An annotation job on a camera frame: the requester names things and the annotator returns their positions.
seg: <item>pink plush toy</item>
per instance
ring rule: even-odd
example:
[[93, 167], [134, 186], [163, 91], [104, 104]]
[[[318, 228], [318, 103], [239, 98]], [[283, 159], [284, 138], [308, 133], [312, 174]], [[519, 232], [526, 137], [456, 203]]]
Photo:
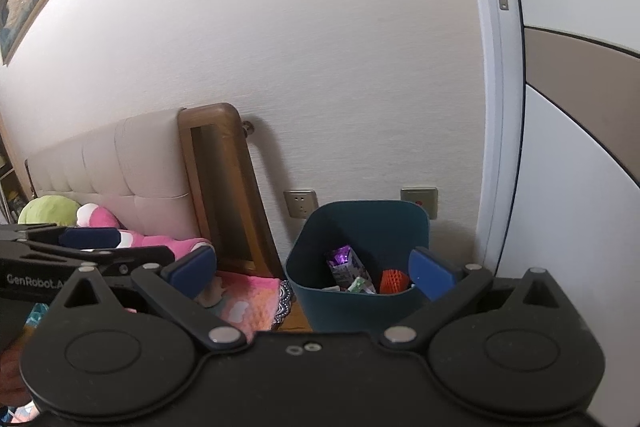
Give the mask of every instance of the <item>pink plush toy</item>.
[[[95, 203], [87, 203], [78, 208], [78, 227], [108, 227], [118, 229], [120, 223], [111, 212]], [[177, 241], [167, 235], [142, 235], [133, 230], [120, 230], [120, 244], [117, 248], [135, 247], [169, 247], [174, 253], [176, 260], [181, 259], [188, 253], [203, 245], [210, 246], [211, 243], [201, 237]]]

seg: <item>door frame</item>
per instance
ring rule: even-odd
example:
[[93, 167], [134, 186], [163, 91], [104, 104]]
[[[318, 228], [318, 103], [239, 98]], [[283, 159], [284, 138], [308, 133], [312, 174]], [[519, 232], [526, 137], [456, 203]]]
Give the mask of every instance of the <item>door frame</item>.
[[474, 257], [495, 272], [516, 189], [524, 115], [524, 38], [520, 0], [478, 0], [484, 55], [484, 160]]

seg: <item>headboard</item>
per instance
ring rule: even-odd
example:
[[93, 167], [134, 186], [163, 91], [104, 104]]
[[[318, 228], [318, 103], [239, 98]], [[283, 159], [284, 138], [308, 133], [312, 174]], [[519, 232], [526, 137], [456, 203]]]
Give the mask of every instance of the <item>headboard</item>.
[[34, 195], [108, 208], [130, 230], [205, 237], [220, 269], [283, 277], [246, 145], [251, 124], [219, 103], [142, 114], [25, 161]]

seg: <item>teal plastic object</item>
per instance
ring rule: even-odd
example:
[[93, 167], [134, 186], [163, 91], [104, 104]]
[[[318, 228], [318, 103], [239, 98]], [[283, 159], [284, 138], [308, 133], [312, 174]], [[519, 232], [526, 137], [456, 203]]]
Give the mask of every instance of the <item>teal plastic object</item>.
[[324, 291], [335, 285], [324, 255], [350, 245], [376, 287], [386, 269], [409, 273], [409, 254], [429, 246], [429, 217], [409, 201], [336, 201], [306, 220], [285, 263], [287, 278], [314, 331], [376, 335], [423, 306], [417, 287], [394, 295]]

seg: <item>electrical outlet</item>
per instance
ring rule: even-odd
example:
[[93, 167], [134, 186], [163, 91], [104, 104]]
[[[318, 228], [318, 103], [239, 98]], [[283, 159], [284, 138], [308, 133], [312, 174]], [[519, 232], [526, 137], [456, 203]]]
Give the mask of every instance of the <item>electrical outlet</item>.
[[306, 219], [318, 208], [318, 198], [314, 190], [285, 190], [289, 216], [294, 219]]
[[400, 190], [400, 199], [411, 201], [424, 208], [429, 219], [438, 217], [438, 190], [436, 187], [406, 187]]

